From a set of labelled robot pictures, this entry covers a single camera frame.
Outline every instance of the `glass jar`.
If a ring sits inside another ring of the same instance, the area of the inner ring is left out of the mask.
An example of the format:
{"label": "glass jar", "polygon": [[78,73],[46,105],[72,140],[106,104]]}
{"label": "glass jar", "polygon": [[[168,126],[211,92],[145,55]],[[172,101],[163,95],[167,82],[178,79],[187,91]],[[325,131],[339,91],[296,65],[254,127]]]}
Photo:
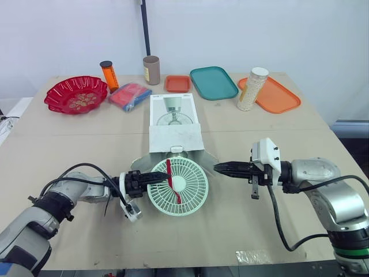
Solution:
{"label": "glass jar", "polygon": [[256,98],[258,97],[259,91],[268,78],[268,75],[269,71],[265,68],[252,68],[246,85],[240,94],[240,98],[237,102],[237,108],[242,111],[251,110]]}

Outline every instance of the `jar lid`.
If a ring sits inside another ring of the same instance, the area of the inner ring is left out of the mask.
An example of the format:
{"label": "jar lid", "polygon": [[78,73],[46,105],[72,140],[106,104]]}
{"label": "jar lid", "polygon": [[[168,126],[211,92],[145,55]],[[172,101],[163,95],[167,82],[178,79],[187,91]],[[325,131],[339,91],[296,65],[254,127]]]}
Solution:
{"label": "jar lid", "polygon": [[251,72],[258,76],[268,76],[269,75],[269,71],[265,68],[256,67],[256,68],[253,68]]}

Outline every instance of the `fan grille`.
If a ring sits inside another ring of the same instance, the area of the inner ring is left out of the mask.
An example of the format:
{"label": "fan grille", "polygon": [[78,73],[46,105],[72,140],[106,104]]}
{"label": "fan grille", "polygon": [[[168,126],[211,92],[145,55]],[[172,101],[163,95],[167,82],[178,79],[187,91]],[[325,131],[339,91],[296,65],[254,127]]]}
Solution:
{"label": "fan grille", "polygon": [[[208,179],[202,168],[194,161],[183,157],[171,160],[173,188],[179,193],[182,203],[169,187],[168,181],[148,185],[148,195],[154,206],[161,212],[173,216],[185,216],[197,211],[208,196]],[[167,172],[166,160],[158,163],[152,171]]]}

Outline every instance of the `plastic bag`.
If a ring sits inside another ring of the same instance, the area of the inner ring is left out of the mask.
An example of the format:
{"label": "plastic bag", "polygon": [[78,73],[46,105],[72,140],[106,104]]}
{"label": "plastic bag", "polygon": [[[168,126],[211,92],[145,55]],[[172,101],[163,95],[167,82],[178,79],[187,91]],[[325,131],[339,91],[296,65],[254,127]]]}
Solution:
{"label": "plastic bag", "polygon": [[130,111],[151,94],[151,89],[136,83],[128,83],[114,91],[109,101],[122,108],[123,111]]}

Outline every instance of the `teal tray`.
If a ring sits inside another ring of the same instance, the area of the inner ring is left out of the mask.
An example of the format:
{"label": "teal tray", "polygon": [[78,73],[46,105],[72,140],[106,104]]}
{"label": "teal tray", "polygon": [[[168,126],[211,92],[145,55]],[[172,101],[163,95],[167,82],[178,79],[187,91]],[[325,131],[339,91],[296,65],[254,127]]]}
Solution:
{"label": "teal tray", "polygon": [[228,99],[238,94],[235,83],[219,66],[196,68],[190,72],[190,77],[200,96],[207,100]]}

